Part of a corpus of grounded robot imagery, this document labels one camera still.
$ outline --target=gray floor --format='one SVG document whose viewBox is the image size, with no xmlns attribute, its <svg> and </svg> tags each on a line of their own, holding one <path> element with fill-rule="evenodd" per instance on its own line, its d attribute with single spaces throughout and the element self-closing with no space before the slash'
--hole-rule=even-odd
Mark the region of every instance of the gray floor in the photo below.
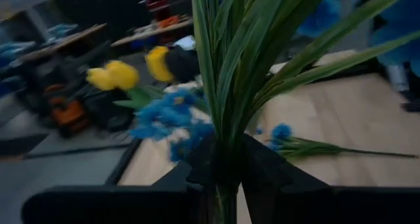
<svg viewBox="0 0 420 224">
<path fill-rule="evenodd" d="M 357 0 L 342 0 L 343 16 L 347 15 Z M 357 30 L 338 43 L 330 52 L 347 49 L 365 49 L 367 46 L 369 23 L 362 24 Z M 143 54 L 126 56 L 123 60 L 135 65 L 141 75 L 140 84 L 151 84 L 153 79 L 148 75 L 144 65 Z M 0 101 L 0 113 L 7 114 Z M 0 138 L 19 137 L 31 133 L 50 133 L 45 143 L 47 150 L 59 146 L 71 146 L 71 141 L 63 145 L 54 132 L 39 127 L 36 118 L 27 112 L 20 113 L 4 126 L 0 127 Z M 78 147 L 88 146 L 95 139 L 94 133 L 73 140 Z M 21 223 L 20 208 L 32 194 L 55 185 L 101 185 L 112 172 L 125 149 L 89 152 L 84 154 L 55 156 L 24 160 L 22 162 L 0 162 L 0 223 Z"/>
<path fill-rule="evenodd" d="M 124 149 L 0 162 L 0 223 L 18 224 L 31 195 L 56 185 L 103 185 Z"/>
</svg>

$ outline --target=table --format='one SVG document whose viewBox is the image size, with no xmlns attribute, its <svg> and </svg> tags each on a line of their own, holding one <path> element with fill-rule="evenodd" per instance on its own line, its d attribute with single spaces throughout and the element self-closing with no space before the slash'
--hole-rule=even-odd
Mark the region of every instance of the table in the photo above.
<svg viewBox="0 0 420 224">
<path fill-rule="evenodd" d="M 403 111 L 400 104 L 405 101 L 378 74 L 305 85 L 265 104 L 259 121 L 265 133 L 255 137 L 264 141 L 283 122 L 306 139 L 346 148 L 420 154 L 420 115 Z M 167 158 L 165 140 L 144 140 L 118 184 L 151 185 L 174 166 Z M 420 187 L 420 159 L 346 154 L 311 157 L 294 165 L 329 185 Z M 251 223 L 242 189 L 238 223 Z"/>
<path fill-rule="evenodd" d="M 25 61 L 29 61 L 29 60 L 36 60 L 36 59 L 42 58 L 44 56 L 53 55 L 58 50 L 60 50 L 61 48 L 69 45 L 70 43 L 78 41 L 78 40 L 80 40 L 80 39 L 96 32 L 96 31 L 98 31 L 98 30 L 102 29 L 105 26 L 106 26 L 106 24 L 99 24 L 99 25 L 95 24 L 94 26 L 92 26 L 92 27 L 90 27 L 86 30 L 83 30 L 82 32 L 75 33 L 75 34 L 72 34 L 72 35 L 69 35 L 69 36 L 65 37 L 63 39 L 63 41 L 60 42 L 59 44 L 52 45 L 52 46 L 49 46 L 49 47 L 45 47 L 45 48 L 42 48 L 40 50 L 33 51 L 33 52 L 30 52 L 30 53 L 28 53 L 24 56 L 21 56 L 19 58 L 19 60 L 21 60 L 22 62 L 25 62 Z"/>
<path fill-rule="evenodd" d="M 173 24 L 173 25 L 168 26 L 166 28 L 158 28 L 158 29 L 156 29 L 154 31 L 149 31 L 149 32 L 143 32 L 143 33 L 139 33 L 139 34 L 134 34 L 132 36 L 124 37 L 123 39 L 120 39 L 120 40 L 112 43 L 111 44 L 111 47 L 115 47 L 115 46 L 119 46 L 119 45 L 122 45 L 122 44 L 125 44 L 125 43 L 129 43 L 129 42 L 132 42 L 134 40 L 146 39 L 146 38 L 148 38 L 150 36 L 157 35 L 157 34 L 162 34 L 162 33 L 165 33 L 165 32 L 172 31 L 172 30 L 177 30 L 179 28 L 187 27 L 187 26 L 189 26 L 191 24 L 193 24 L 193 22 L 190 19 L 190 20 L 186 20 L 184 22 L 178 23 L 178 24 Z"/>
</svg>

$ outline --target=artificial flower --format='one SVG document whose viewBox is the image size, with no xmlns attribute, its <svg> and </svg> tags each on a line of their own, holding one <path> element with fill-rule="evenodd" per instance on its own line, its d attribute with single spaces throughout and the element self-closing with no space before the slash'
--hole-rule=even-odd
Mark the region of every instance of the artificial flower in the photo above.
<svg viewBox="0 0 420 224">
<path fill-rule="evenodd" d="M 102 68 L 92 68 L 87 71 L 86 80 L 94 85 L 96 88 L 108 91 L 111 89 L 115 89 L 116 85 L 111 79 L 109 73 Z"/>
<path fill-rule="evenodd" d="M 179 141 L 171 141 L 171 161 L 184 161 L 192 148 L 191 139 L 181 139 Z"/>
<path fill-rule="evenodd" d="M 111 60 L 105 65 L 114 85 L 124 91 L 132 89 L 140 80 L 136 68 L 120 60 Z"/>
<path fill-rule="evenodd" d="M 290 126 L 281 123 L 271 131 L 272 140 L 284 140 L 292 134 Z"/>
<path fill-rule="evenodd" d="M 189 130 L 190 138 L 192 140 L 192 149 L 201 144 L 201 141 L 215 133 L 215 126 L 212 123 L 206 123 L 203 120 L 198 120 Z"/>
<path fill-rule="evenodd" d="M 174 76 L 168 70 L 165 62 L 165 55 L 168 51 L 167 47 L 157 46 L 146 55 L 146 63 L 150 75 L 163 82 L 172 82 L 174 80 Z"/>
<path fill-rule="evenodd" d="M 149 105 L 136 112 L 135 115 L 140 123 L 152 123 L 165 107 L 163 100 L 153 100 Z"/>
<path fill-rule="evenodd" d="M 180 114 L 170 107 L 163 108 L 157 120 L 167 127 L 186 127 L 191 124 L 191 117 L 189 115 Z"/>
<path fill-rule="evenodd" d="M 187 89 L 179 89 L 174 93 L 167 93 L 163 97 L 167 106 L 185 115 L 191 114 L 190 107 L 194 105 L 196 99 L 197 97 Z"/>
</svg>

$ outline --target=blue object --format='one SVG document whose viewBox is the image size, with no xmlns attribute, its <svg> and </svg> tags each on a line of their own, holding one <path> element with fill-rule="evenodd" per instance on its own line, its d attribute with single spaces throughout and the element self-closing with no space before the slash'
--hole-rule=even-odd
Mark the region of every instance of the blue object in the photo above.
<svg viewBox="0 0 420 224">
<path fill-rule="evenodd" d="M 290 137 L 291 134 L 291 127 L 284 123 L 281 123 L 271 131 L 271 138 L 273 140 L 284 140 Z"/>
<path fill-rule="evenodd" d="M 163 108 L 157 119 L 166 127 L 186 127 L 191 125 L 190 115 L 181 114 L 170 107 Z"/>
<path fill-rule="evenodd" d="M 177 112 L 190 115 L 190 107 L 194 105 L 197 97 L 187 89 L 179 89 L 174 93 L 167 93 L 163 97 L 165 105 L 171 106 Z"/>
<path fill-rule="evenodd" d="M 264 133 L 264 130 L 262 128 L 257 128 L 257 130 L 255 131 L 256 135 L 262 135 Z"/>
<path fill-rule="evenodd" d="M 190 153 L 192 147 L 191 139 L 181 139 L 179 141 L 171 142 L 171 161 L 178 162 L 184 161 Z"/>
<path fill-rule="evenodd" d="M 340 0 L 323 0 L 297 29 L 297 33 L 308 37 L 318 37 L 340 20 Z"/>
<path fill-rule="evenodd" d="M 199 144 L 204 137 L 215 133 L 215 126 L 212 123 L 205 123 L 203 120 L 198 120 L 197 123 L 192 125 L 189 132 L 193 141 Z"/>
<path fill-rule="evenodd" d="M 387 21 L 387 25 L 373 33 L 369 44 L 379 45 L 420 30 L 420 19 L 415 15 L 419 7 L 420 0 L 399 0 L 383 11 L 380 16 Z M 420 77 L 419 53 L 420 39 L 416 39 L 378 56 L 378 61 L 384 66 L 401 66 L 409 62 L 413 73 Z"/>
</svg>

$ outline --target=blue flower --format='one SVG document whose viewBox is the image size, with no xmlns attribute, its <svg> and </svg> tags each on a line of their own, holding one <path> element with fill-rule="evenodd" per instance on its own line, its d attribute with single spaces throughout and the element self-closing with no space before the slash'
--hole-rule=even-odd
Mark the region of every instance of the blue flower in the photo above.
<svg viewBox="0 0 420 224">
<path fill-rule="evenodd" d="M 163 100 L 154 100 L 136 113 L 140 123 L 152 123 L 165 106 Z"/>
<path fill-rule="evenodd" d="M 414 17 L 413 11 L 419 8 L 419 0 L 399 0 L 383 11 L 380 16 L 387 25 L 373 33 L 369 44 L 379 45 L 390 40 L 408 35 L 420 29 L 420 19 Z M 397 47 L 381 56 L 378 61 L 384 66 L 399 65 L 409 62 L 411 70 L 420 77 L 420 39 Z"/>
<path fill-rule="evenodd" d="M 173 129 L 163 127 L 162 125 L 156 125 L 155 123 L 141 123 L 130 131 L 130 135 L 139 139 L 151 138 L 155 141 L 159 141 L 172 134 L 172 132 Z"/>
<path fill-rule="evenodd" d="M 197 97 L 187 89 L 179 89 L 174 93 L 167 93 L 163 97 L 165 105 L 185 115 L 191 115 L 190 107 L 194 105 L 196 99 Z"/>
<path fill-rule="evenodd" d="M 318 37 L 340 20 L 340 0 L 323 0 L 315 12 L 299 26 L 297 33 Z"/>
<path fill-rule="evenodd" d="M 255 131 L 256 135 L 262 135 L 264 133 L 264 130 L 262 128 L 257 128 L 257 130 Z"/>
<path fill-rule="evenodd" d="M 170 107 L 162 108 L 156 119 L 167 127 L 186 127 L 191 124 L 189 115 L 180 114 Z"/>
<path fill-rule="evenodd" d="M 179 141 L 171 141 L 171 161 L 184 161 L 190 153 L 192 147 L 191 139 L 181 139 Z"/>
<path fill-rule="evenodd" d="M 191 149 L 194 149 L 201 144 L 201 141 L 206 136 L 215 133 L 215 126 L 212 123 L 205 123 L 203 120 L 199 120 L 188 132 L 192 142 Z"/>
<path fill-rule="evenodd" d="M 284 140 L 290 137 L 292 134 L 290 126 L 281 123 L 280 125 L 277 125 L 272 131 L 271 131 L 271 138 L 277 139 L 277 140 Z"/>
</svg>

